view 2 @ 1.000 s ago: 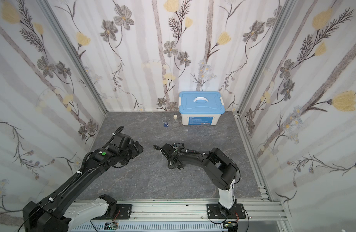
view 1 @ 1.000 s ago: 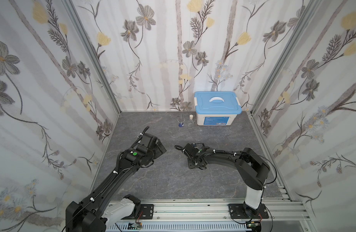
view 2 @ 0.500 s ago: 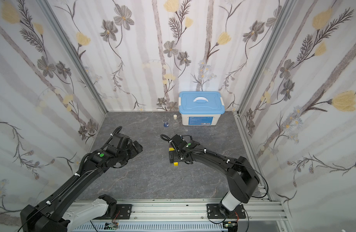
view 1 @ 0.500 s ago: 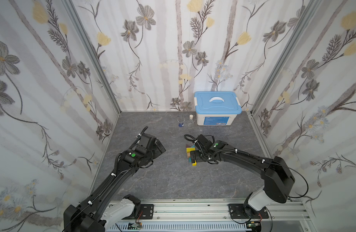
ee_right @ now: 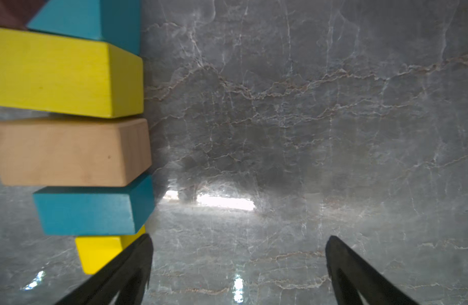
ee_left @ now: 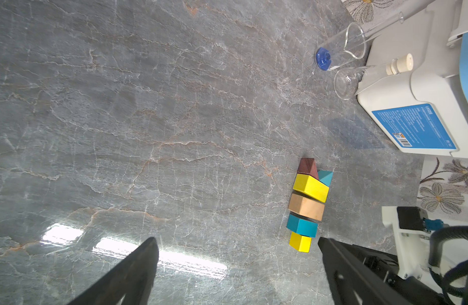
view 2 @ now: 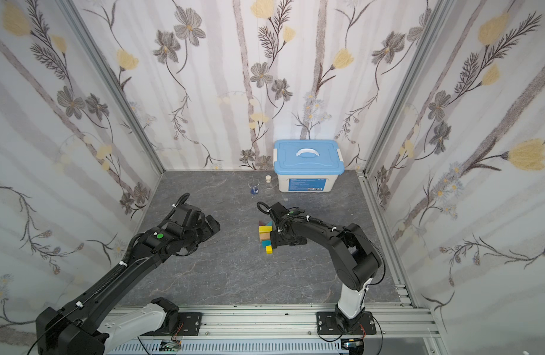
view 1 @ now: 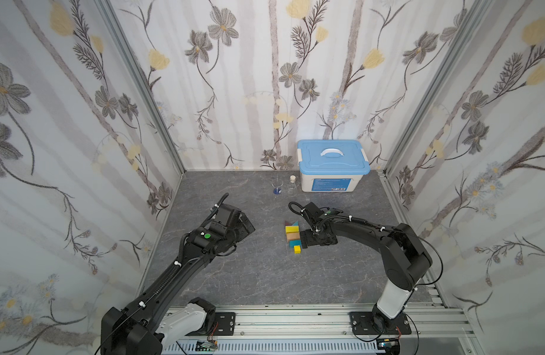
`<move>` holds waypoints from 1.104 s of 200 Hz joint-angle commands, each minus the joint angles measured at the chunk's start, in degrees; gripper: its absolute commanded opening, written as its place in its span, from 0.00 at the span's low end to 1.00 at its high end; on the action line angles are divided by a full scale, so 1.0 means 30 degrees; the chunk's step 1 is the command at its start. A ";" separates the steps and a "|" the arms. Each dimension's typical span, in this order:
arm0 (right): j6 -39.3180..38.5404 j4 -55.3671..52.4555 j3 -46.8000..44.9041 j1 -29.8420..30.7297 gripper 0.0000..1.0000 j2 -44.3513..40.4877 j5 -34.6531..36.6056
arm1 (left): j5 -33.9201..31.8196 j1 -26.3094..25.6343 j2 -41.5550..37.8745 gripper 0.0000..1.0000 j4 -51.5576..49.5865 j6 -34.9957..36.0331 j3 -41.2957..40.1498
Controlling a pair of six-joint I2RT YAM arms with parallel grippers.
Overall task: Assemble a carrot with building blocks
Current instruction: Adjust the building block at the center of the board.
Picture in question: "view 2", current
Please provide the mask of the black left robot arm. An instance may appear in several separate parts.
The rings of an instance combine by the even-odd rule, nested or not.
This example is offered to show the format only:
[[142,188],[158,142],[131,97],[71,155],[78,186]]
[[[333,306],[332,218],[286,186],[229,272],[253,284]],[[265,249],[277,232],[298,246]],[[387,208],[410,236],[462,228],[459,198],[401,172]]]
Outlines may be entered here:
[[170,257],[187,257],[212,238],[220,223],[200,208],[187,204],[183,194],[167,216],[146,232],[131,238],[117,263],[87,291],[61,309],[45,309],[36,319],[37,339],[31,349],[39,354],[106,354],[142,334],[172,328],[175,305],[159,299],[145,307],[143,317],[108,326],[106,317],[129,291]]

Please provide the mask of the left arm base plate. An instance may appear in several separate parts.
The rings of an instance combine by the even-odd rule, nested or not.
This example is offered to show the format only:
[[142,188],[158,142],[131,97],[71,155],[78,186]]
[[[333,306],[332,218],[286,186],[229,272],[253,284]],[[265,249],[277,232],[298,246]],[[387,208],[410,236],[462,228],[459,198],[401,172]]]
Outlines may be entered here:
[[165,336],[198,336],[203,313],[170,312],[155,333]]

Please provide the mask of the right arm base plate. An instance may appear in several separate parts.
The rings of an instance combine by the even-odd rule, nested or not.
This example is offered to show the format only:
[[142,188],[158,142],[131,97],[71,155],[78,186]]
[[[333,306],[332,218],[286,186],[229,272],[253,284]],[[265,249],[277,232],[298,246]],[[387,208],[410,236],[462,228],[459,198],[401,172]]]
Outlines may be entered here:
[[371,312],[361,312],[352,319],[336,312],[317,312],[316,325],[320,335],[375,335],[377,325]]

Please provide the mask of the natural wood rectangular block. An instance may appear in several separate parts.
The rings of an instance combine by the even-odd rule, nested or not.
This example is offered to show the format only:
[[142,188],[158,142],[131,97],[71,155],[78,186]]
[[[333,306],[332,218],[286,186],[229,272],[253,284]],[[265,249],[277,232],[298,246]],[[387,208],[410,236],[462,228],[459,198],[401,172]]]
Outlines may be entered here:
[[260,233],[259,234],[259,240],[262,242],[262,241],[269,241],[270,240],[270,233],[269,232],[266,232],[266,233]]

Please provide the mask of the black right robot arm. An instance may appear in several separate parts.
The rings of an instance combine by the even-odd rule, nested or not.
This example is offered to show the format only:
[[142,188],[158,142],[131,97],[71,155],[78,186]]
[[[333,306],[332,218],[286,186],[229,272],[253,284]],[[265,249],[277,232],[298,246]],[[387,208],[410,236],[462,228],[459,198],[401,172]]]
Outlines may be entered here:
[[303,246],[314,242],[325,248],[336,275],[342,282],[341,295],[332,312],[316,313],[316,331],[325,340],[351,335],[375,335],[375,318],[364,309],[364,298],[379,270],[386,264],[377,248],[357,224],[336,226],[312,217],[299,208],[287,208],[280,203],[268,206],[258,202],[257,208],[271,222],[269,238],[263,240],[268,252],[280,246]]

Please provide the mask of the yellow rectangular block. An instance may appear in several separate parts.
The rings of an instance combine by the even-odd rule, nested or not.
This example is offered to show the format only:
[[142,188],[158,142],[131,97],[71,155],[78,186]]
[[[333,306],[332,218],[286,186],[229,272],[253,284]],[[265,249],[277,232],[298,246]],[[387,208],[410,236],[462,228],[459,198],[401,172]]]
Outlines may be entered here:
[[272,232],[272,226],[259,226],[259,234],[265,234]]

